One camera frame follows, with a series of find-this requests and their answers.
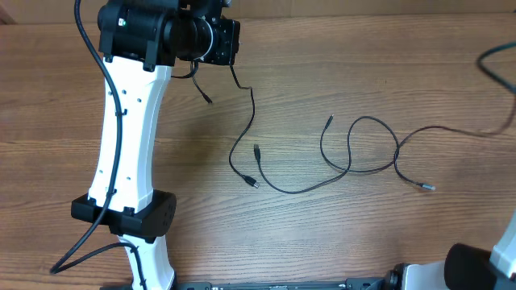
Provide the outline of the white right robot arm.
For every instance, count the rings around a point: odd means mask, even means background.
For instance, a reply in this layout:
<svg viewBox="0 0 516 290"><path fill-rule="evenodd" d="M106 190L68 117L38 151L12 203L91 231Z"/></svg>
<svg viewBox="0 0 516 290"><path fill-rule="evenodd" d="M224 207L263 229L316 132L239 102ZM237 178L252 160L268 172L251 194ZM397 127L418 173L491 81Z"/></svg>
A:
<svg viewBox="0 0 516 290"><path fill-rule="evenodd" d="M453 245L442 262L399 264L385 277L383 289L515 290L515 219L491 251Z"/></svg>

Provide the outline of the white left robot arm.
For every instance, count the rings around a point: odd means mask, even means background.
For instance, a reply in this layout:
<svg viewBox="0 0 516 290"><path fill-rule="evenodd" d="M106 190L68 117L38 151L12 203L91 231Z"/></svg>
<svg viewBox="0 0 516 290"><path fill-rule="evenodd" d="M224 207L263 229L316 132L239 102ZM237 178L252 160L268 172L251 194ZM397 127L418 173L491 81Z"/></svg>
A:
<svg viewBox="0 0 516 290"><path fill-rule="evenodd" d="M106 102L97 171L73 218L108 226L127 251L134 289L171 289L166 248L177 200L152 186L160 104L177 60L230 66L239 49L237 21L224 0L109 1L98 12L94 57Z"/></svg>

